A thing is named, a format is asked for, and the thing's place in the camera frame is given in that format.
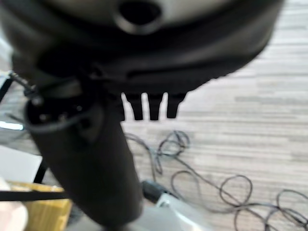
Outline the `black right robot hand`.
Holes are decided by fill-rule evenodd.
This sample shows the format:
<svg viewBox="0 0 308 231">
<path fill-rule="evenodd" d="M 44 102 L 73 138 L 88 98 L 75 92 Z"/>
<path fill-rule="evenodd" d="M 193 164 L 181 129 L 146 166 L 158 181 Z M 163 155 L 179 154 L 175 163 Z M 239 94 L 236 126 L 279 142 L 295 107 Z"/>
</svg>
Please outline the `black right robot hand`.
<svg viewBox="0 0 308 231">
<path fill-rule="evenodd" d="M 120 123 L 122 95 L 158 120 L 188 92 L 237 71 L 268 44 L 282 0 L 3 0 L 12 70 L 33 86 L 24 121 L 70 199 L 104 228 L 142 213 Z"/>
</svg>

